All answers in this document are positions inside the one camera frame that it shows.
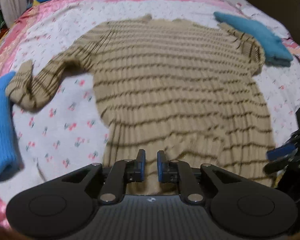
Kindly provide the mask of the beige striped knit sweater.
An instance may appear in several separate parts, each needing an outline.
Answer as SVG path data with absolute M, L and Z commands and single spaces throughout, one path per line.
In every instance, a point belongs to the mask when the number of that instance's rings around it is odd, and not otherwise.
M 264 51 L 230 29 L 151 15 L 103 22 L 37 75 L 31 61 L 24 62 L 5 93 L 37 111 L 55 96 L 67 69 L 91 74 L 97 110 L 110 131 L 103 164 L 146 151 L 146 180 L 130 184 L 130 193 L 173 191 L 158 181 L 159 150 L 193 167 L 212 163 L 270 186 L 263 168 L 275 144 L 267 103 L 253 80 Z

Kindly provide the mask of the teal folded fleece garment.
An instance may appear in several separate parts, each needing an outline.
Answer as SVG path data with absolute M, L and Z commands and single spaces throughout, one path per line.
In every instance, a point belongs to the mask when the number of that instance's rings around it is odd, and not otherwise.
M 240 36 L 247 34 L 246 38 L 240 37 L 242 41 L 252 38 L 257 41 L 263 48 L 266 63 L 273 66 L 290 67 L 293 61 L 291 53 L 283 45 L 281 38 L 261 22 L 217 11 L 213 15 L 221 25 L 229 25 L 230 31 L 239 31 Z

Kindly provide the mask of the cherry print pillow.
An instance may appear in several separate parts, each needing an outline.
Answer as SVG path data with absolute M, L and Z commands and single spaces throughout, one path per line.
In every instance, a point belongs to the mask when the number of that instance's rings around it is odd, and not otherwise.
M 285 45 L 285 47 L 289 50 L 289 52 L 297 58 L 297 60 L 300 63 L 300 45 L 297 44 L 293 39 L 283 39 L 282 43 Z

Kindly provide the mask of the bright blue folded knit garment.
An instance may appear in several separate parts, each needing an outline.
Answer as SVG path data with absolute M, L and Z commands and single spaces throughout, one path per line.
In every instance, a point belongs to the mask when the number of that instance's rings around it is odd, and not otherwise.
M 0 78 L 0 181 L 13 176 L 21 166 L 17 137 L 12 120 L 12 103 L 5 95 L 5 89 L 15 72 Z

